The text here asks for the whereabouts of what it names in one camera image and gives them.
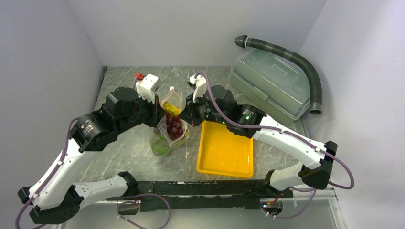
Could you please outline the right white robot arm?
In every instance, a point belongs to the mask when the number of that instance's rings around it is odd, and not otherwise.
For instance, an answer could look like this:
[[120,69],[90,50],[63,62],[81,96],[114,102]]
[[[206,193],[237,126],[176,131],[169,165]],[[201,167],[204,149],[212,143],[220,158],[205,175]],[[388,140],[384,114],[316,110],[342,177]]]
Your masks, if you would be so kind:
[[211,87],[214,98],[206,91],[201,97],[192,94],[186,98],[186,106],[180,119],[191,126],[213,122],[226,126],[234,135],[254,139],[272,145],[293,156],[299,162],[282,170],[270,170],[265,178],[263,192],[275,198],[282,190],[305,184],[314,189],[325,189],[330,179],[337,144],[316,142],[304,137],[253,105],[238,104],[233,94],[220,85]]

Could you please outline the yellow banana bunch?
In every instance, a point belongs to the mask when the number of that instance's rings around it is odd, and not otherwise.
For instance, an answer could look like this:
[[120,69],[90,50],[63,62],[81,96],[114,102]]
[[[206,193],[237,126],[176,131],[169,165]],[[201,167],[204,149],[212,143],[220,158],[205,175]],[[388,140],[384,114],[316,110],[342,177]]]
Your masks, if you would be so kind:
[[181,112],[180,108],[175,105],[170,104],[168,101],[165,101],[162,105],[163,109],[170,115],[170,116],[178,116]]

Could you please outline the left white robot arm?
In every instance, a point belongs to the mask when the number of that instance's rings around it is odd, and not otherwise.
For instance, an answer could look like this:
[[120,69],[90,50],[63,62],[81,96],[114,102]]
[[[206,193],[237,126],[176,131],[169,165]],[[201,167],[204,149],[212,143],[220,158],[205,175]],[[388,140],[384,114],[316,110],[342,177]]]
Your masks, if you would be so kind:
[[127,171],[99,182],[78,184],[76,178],[120,134],[138,125],[155,127],[164,115],[154,92],[119,87],[106,96],[99,109],[72,120],[64,146],[50,168],[35,185],[18,191],[23,208],[32,206],[29,215],[36,227],[62,224],[101,200],[132,200],[139,188]]

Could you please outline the clear pink zip top bag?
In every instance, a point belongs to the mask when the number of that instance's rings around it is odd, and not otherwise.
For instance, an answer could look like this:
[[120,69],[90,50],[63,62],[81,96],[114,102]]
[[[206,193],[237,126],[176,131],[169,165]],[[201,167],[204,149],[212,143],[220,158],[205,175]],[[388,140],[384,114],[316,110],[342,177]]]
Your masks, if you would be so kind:
[[180,119],[184,110],[183,99],[173,86],[169,94],[160,101],[165,115],[153,128],[149,138],[150,148],[155,156],[166,156],[174,149],[181,146],[189,137],[188,124]]

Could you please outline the green artichoke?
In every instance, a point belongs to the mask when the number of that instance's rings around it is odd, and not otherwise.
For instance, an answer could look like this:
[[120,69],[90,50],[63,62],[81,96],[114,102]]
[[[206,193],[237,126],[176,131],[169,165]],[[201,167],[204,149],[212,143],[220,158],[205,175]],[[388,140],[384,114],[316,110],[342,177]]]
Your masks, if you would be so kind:
[[150,148],[155,156],[165,156],[171,150],[168,140],[161,135],[154,135],[150,139]]

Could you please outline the dark red grapes bunch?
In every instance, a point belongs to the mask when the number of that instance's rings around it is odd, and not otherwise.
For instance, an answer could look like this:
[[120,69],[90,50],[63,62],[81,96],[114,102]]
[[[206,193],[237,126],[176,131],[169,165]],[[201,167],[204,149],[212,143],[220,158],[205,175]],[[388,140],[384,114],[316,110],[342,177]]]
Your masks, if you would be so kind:
[[166,129],[171,140],[177,140],[184,134],[184,128],[178,116],[166,115]]

